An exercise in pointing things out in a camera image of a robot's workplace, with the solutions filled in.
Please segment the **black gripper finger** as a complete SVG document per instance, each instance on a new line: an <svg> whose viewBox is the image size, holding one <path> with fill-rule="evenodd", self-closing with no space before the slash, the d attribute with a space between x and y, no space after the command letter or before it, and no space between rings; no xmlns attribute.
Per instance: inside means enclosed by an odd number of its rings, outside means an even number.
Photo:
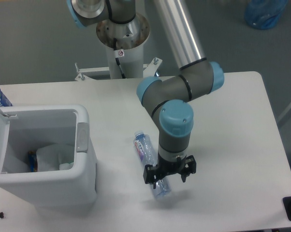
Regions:
<svg viewBox="0 0 291 232"><path fill-rule="evenodd" d="M190 176L191 174L195 174L196 169L197 169L197 162L194 156L190 155L186 157L184 167L179 173L181 175L182 182L185 183L188 176Z"/></svg>
<svg viewBox="0 0 291 232"><path fill-rule="evenodd" d="M145 165L143 178L146 184L151 184L153 189L156 189L157 182L160 181L158 167L150 164Z"/></svg>

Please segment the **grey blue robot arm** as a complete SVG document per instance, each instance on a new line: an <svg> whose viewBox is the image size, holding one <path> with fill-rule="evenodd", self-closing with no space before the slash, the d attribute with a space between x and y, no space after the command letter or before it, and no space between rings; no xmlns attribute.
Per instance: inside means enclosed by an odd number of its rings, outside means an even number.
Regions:
<svg viewBox="0 0 291 232"><path fill-rule="evenodd" d="M179 174L183 181L196 172L196 161L187 154L193 128L189 102L224 84L219 64L207 60L182 0L157 0L167 40L180 74L165 81L143 77L143 45L149 37L148 21L136 11L133 0L69 0L68 9L80 28L96 25L107 52L112 79L141 78L136 94L159 130L157 164L147 164L144 181L155 185Z"/></svg>

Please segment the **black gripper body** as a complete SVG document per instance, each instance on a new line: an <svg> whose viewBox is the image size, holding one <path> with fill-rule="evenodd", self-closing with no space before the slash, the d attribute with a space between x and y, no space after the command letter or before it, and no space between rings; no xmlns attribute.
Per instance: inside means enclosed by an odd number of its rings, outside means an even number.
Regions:
<svg viewBox="0 0 291 232"><path fill-rule="evenodd" d="M157 172L155 177L159 180L163 179L166 176L180 174L182 180L186 180L186 157L181 159L180 157L176 158L175 162L167 161L161 156L158 156L157 163Z"/></svg>

